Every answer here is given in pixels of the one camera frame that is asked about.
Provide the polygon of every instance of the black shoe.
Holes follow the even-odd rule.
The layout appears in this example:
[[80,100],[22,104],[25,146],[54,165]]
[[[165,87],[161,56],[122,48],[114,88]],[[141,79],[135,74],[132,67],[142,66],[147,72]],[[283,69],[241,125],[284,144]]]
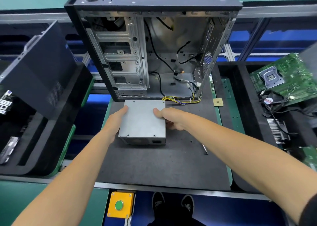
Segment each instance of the black shoe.
[[154,211],[154,217],[157,218],[162,214],[162,208],[165,205],[165,199],[161,192],[155,192],[152,196],[152,208]]
[[192,217],[194,212],[194,200],[193,197],[189,194],[185,195],[181,201],[181,206],[189,212],[188,216]]

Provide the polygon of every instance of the person's right hand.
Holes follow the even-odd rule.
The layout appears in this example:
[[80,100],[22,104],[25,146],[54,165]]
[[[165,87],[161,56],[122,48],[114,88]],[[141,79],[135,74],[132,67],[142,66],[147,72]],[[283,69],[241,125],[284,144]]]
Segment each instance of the person's right hand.
[[157,108],[153,109],[154,115],[158,118],[165,118],[166,119],[166,127],[168,129],[177,129],[177,130],[184,130],[181,121],[183,118],[183,114],[185,112],[178,110],[176,108],[163,108],[161,111]]

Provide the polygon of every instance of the sneaker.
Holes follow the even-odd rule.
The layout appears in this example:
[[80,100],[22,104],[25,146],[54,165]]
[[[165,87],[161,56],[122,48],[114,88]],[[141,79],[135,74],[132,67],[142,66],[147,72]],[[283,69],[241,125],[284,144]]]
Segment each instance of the sneaker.
[[194,199],[191,195],[187,194],[183,197],[181,201],[181,206],[188,210],[189,216],[193,216],[194,212]]
[[158,207],[163,206],[165,203],[164,196],[161,192],[155,192],[152,196],[152,208],[154,211],[154,216],[158,214]]

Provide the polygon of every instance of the hand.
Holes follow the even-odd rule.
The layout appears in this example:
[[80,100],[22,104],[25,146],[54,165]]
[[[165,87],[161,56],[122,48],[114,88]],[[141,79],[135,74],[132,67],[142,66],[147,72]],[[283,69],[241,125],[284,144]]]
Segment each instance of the hand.
[[110,138],[110,143],[114,141],[114,137],[116,133],[119,131],[121,121],[122,121],[122,116],[128,111],[128,106],[125,105],[123,108],[121,108],[119,111],[115,112],[114,114],[111,114],[103,129],[101,130],[101,133],[106,133],[109,135]]
[[163,108],[161,111],[157,108],[153,109],[154,115],[158,118],[165,118],[166,119],[166,128],[168,129],[177,129],[177,130],[184,130],[185,128],[181,124],[182,115],[185,113],[181,110],[176,108]]

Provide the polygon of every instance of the forearm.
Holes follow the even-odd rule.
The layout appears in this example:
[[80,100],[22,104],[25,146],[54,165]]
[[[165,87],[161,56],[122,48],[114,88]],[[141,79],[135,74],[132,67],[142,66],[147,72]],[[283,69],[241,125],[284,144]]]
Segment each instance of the forearm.
[[184,113],[182,124],[248,183],[280,205],[295,222],[317,193],[317,174],[282,150],[263,141]]
[[111,139],[99,132],[18,216],[20,225],[78,225]]

